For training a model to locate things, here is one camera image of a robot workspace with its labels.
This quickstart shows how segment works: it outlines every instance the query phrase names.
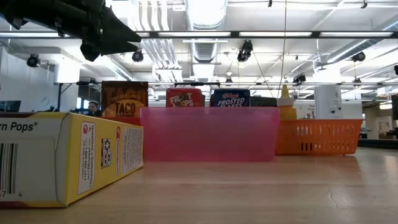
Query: barcode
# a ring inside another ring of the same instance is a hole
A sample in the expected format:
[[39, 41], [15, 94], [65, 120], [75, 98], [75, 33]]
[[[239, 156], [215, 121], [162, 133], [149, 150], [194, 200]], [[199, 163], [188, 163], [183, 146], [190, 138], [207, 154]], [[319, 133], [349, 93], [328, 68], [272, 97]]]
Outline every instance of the barcode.
[[0, 192], [15, 194], [17, 143], [0, 143]]

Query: yellow bottle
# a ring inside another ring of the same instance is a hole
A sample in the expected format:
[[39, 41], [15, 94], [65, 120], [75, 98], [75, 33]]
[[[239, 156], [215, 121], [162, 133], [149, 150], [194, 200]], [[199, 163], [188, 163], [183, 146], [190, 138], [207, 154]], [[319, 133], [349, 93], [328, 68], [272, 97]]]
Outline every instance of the yellow bottle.
[[280, 120], [290, 121], [297, 119], [296, 109], [293, 108], [294, 99], [290, 97], [287, 85], [282, 87], [282, 95], [277, 99], [278, 107], [280, 108]]

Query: pink plastic bin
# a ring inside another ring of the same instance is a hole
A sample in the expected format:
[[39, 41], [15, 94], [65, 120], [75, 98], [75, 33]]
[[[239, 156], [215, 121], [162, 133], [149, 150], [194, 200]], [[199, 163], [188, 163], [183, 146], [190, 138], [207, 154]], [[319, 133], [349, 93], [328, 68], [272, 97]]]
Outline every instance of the pink plastic bin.
[[141, 108], [144, 159], [266, 162], [275, 156], [279, 109]]

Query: table surface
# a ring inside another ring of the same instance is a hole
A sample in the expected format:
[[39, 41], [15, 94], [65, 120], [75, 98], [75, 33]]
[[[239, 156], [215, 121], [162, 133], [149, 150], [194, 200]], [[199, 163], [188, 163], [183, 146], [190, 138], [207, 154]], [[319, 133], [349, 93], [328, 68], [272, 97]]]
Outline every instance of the table surface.
[[398, 151], [268, 163], [146, 163], [70, 205], [0, 223], [398, 223]]

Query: orange plastic basket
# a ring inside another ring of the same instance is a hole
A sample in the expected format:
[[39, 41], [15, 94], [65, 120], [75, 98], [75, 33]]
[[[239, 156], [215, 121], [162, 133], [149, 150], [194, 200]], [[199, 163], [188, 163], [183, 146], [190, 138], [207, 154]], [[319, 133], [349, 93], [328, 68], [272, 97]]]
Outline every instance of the orange plastic basket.
[[354, 154], [361, 125], [361, 119], [281, 121], [276, 154]]

